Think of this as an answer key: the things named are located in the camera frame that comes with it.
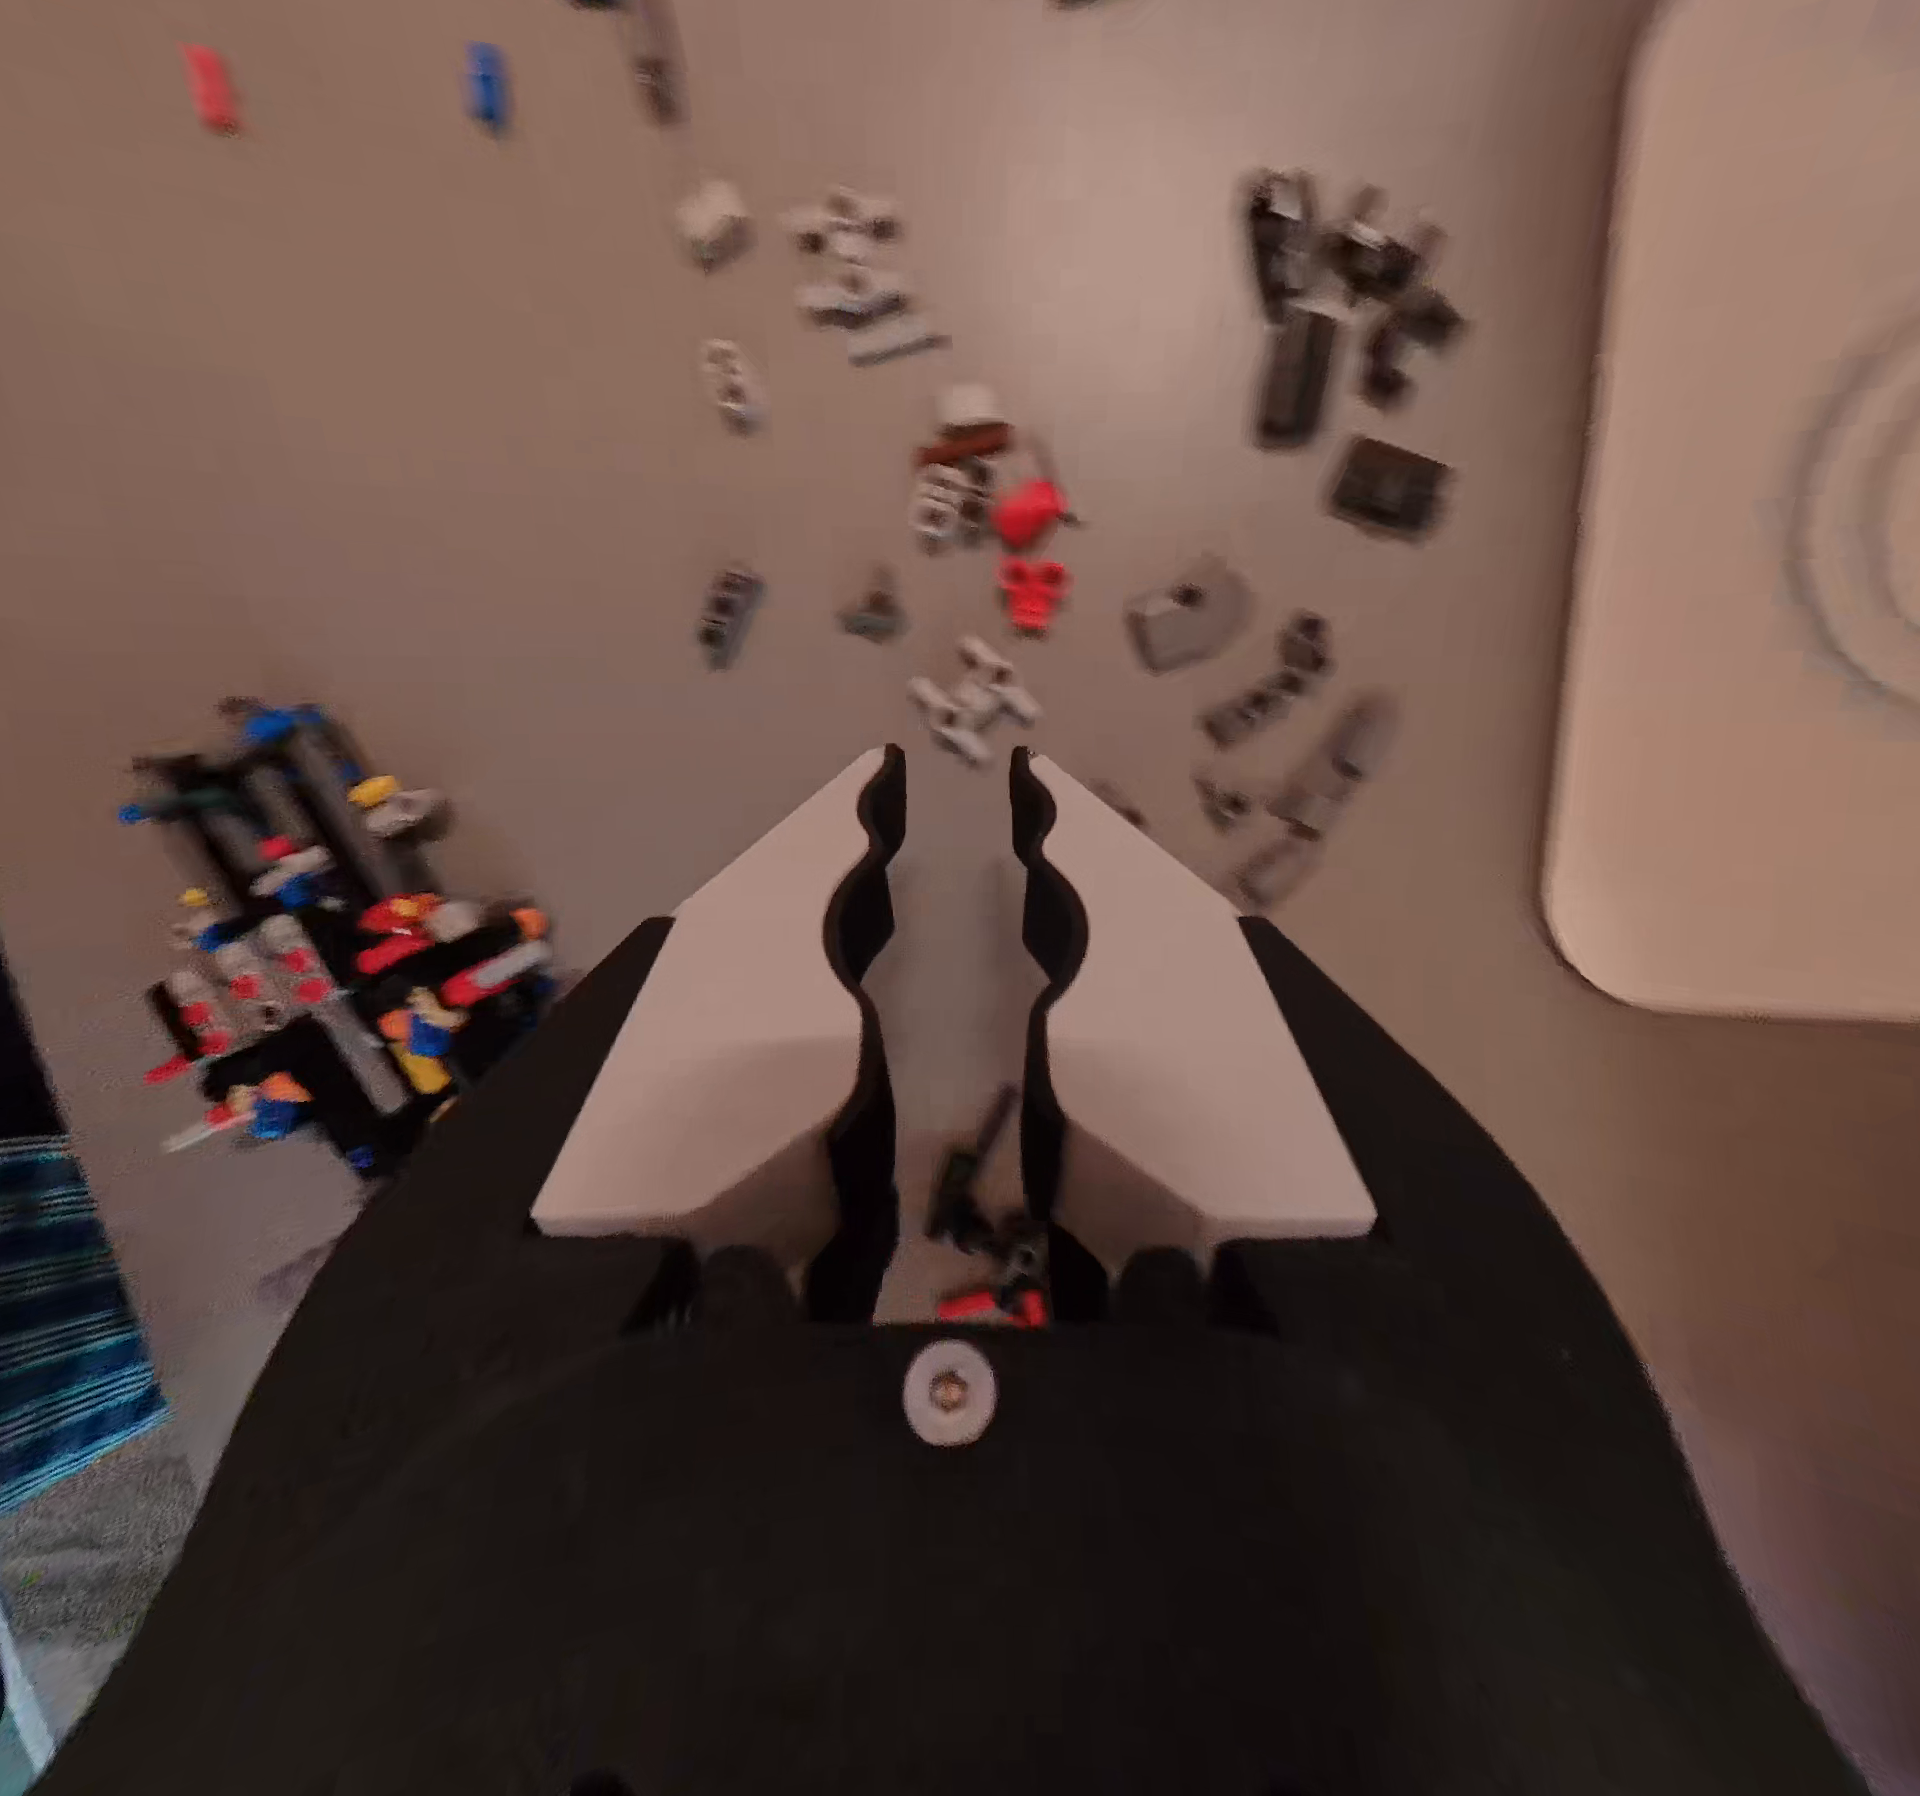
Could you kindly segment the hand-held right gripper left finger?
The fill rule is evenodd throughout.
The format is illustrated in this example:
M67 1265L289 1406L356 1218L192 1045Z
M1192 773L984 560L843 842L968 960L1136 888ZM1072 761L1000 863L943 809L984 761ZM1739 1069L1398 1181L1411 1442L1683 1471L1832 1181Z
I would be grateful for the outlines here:
M813 1320L872 1320L893 1247L893 1070L867 994L893 941L907 750L864 750L666 920L536 1240L758 1249Z

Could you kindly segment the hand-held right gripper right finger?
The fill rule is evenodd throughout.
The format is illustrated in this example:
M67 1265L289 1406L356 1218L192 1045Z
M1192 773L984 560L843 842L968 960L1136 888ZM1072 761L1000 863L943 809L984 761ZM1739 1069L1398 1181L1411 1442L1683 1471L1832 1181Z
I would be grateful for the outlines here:
M1111 1318L1132 1265L1208 1294L1244 1247L1368 1247L1381 1203L1231 895L1038 750L1007 756L1018 945L1018 1195L1044 1318Z

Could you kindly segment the black thin lego piece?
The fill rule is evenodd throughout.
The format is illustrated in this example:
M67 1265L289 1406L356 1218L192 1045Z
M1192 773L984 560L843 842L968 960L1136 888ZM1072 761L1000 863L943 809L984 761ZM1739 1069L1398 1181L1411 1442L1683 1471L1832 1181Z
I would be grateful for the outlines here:
M956 1247L958 1254L996 1249L996 1218L980 1208L980 1174L996 1142L1007 1138L1010 1115L1018 1115L1018 1085L1000 1085L974 1138L943 1156L931 1192L929 1192L929 1247Z

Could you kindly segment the red and black lego piece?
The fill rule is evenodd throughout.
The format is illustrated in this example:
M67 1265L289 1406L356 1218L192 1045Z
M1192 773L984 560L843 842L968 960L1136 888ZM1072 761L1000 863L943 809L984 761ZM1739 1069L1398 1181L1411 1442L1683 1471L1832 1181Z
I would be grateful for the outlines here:
M1000 1231L984 1231L984 1275L943 1294L931 1320L950 1331L1054 1331L1054 1265L1044 1265L1044 1222L1010 1218Z

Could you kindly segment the grey long lego piece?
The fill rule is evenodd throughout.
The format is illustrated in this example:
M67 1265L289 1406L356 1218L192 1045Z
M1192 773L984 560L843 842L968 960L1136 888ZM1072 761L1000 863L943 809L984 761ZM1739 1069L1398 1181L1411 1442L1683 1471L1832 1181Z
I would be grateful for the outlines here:
M1398 732L1385 688L1357 695L1324 743L1261 798L1261 842L1239 863L1231 895L1248 913L1284 909L1326 857L1349 801L1381 773Z

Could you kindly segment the dark grey lego connector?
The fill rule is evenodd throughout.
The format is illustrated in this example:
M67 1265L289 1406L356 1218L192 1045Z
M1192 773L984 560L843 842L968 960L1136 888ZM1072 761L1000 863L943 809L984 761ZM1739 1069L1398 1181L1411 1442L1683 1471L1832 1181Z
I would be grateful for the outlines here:
M1244 750L1259 732L1284 721L1300 695L1317 695L1326 674L1338 674L1338 626L1324 611L1296 611L1278 630L1278 674L1261 674L1259 687L1244 687L1239 695L1197 719L1206 743Z

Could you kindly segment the partly built colourful lego model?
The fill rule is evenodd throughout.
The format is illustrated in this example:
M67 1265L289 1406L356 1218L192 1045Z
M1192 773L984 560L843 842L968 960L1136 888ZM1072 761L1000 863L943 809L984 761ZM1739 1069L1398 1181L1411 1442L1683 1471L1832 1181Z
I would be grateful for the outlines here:
M557 1006L554 920L530 899L450 895L453 809L378 773L322 705L219 705L219 750L134 756L116 824L187 871L169 965L146 987L192 1085L167 1153L322 1138L361 1182Z

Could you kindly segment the grey curved lego panel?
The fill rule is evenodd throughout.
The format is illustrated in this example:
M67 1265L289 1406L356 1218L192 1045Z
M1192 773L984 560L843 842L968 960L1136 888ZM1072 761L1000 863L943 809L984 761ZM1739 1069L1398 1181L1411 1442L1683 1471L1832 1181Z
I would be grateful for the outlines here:
M1248 581L1197 554L1163 588L1127 599L1127 637L1153 678L1219 658L1259 611Z

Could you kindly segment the dark grey two-hole lego beam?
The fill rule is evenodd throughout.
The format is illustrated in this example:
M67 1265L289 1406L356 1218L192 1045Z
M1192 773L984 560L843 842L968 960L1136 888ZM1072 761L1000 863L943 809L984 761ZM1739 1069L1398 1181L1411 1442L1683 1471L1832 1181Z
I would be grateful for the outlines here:
M726 569L703 588L703 611L696 611L696 658L703 658L703 674L729 674L739 667L758 607L760 607L760 570L752 570L752 569Z

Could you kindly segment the black flat clip lego piece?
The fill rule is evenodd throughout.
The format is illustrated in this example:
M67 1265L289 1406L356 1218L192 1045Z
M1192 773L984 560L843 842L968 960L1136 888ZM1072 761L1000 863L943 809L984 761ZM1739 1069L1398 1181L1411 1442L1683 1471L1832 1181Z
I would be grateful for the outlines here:
M1357 432L1324 510L1381 542L1432 542L1450 499L1450 470L1376 432Z

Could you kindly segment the black curved lego block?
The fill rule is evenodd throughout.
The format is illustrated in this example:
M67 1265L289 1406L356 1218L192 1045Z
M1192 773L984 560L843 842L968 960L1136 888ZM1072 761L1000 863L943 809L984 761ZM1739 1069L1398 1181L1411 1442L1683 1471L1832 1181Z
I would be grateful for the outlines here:
M1341 360L1349 311L1341 300L1287 300L1270 326L1261 391L1259 391L1259 448L1317 448L1326 424L1326 391Z

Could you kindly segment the black angled lego connector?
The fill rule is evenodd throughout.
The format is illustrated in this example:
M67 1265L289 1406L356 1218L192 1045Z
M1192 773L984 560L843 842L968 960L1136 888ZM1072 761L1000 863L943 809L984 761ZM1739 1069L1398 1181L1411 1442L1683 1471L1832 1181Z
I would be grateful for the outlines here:
M1439 357L1444 344L1469 338L1461 300L1439 286L1411 286L1391 300L1381 300L1381 315L1358 330L1358 366L1357 366L1357 394L1368 410L1398 410L1411 374L1407 357Z

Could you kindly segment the black clip lego block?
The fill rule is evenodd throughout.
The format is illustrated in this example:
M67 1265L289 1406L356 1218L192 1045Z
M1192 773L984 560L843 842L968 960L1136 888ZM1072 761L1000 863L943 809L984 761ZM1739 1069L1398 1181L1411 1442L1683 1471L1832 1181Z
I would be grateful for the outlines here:
M1244 184L1244 252L1261 326L1278 330L1324 286L1317 184L1300 173L1259 173Z

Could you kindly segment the light grey short lego block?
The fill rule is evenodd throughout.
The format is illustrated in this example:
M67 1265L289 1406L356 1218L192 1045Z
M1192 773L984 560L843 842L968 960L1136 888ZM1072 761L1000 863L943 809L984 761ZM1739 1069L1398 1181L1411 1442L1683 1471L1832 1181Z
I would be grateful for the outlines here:
M758 220L729 181L703 181L691 198L679 198L679 247L696 267L726 267L758 247Z

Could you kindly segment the light grey small connector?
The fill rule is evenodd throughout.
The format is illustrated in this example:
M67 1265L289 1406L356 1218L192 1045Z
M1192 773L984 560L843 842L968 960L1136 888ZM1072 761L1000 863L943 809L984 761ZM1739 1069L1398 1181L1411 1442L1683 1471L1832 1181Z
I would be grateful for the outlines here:
M1024 688L1018 667L996 650L980 630L956 637L958 678L907 678L907 705L918 708L929 736L958 756L968 773L996 761L996 732L1038 732L1038 695Z

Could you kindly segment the blue striped cloth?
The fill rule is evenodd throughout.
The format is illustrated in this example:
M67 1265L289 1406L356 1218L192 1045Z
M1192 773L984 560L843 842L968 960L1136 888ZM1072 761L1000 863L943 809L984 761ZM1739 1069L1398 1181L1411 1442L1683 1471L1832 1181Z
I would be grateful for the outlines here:
M154 1337L67 1138L0 1142L0 1514L167 1419Z

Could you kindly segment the white rounded board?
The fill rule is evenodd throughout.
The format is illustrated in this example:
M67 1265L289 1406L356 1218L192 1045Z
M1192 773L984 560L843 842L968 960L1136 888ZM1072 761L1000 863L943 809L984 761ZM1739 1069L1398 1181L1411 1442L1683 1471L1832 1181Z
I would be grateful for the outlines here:
M1547 925L1652 1014L1920 1014L1920 719L1784 581L1810 417L1920 311L1920 0L1655 0L1620 123Z

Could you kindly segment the light grey H-shaped connector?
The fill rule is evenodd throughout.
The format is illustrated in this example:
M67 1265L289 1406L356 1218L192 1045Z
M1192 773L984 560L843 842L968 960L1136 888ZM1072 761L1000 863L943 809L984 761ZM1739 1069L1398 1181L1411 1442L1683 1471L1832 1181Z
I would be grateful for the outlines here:
M801 326L867 330L907 311L907 278L878 262L903 247L893 198L836 184L813 206L792 206L783 237L801 259Z

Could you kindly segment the black double pin connector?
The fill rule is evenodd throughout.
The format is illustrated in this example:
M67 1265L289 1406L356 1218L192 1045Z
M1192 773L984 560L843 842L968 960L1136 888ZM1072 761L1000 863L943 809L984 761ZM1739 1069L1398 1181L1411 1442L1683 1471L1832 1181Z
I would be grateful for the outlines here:
M1398 300L1424 286L1432 259L1444 252L1444 233L1411 213L1398 233L1385 226L1385 192L1358 184L1341 220L1324 237L1326 278L1341 286L1349 311L1358 300Z

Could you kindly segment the white round plate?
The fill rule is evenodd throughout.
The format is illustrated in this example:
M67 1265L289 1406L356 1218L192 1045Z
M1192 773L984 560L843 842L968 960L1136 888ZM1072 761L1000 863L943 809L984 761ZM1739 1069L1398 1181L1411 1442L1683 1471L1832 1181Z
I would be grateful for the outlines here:
M1902 311L1832 360L1791 463L1784 581L1814 650L1873 705L1920 708L1913 463L1920 315Z

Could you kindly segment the dark grey thin liftarm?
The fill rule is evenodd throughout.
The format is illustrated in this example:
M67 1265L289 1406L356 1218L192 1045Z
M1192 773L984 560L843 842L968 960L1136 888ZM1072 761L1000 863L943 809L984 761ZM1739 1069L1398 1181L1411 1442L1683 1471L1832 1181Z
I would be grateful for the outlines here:
M626 0L620 27L626 27L626 61L632 61L646 110L660 123L679 123L684 122L684 45L679 45L671 0Z

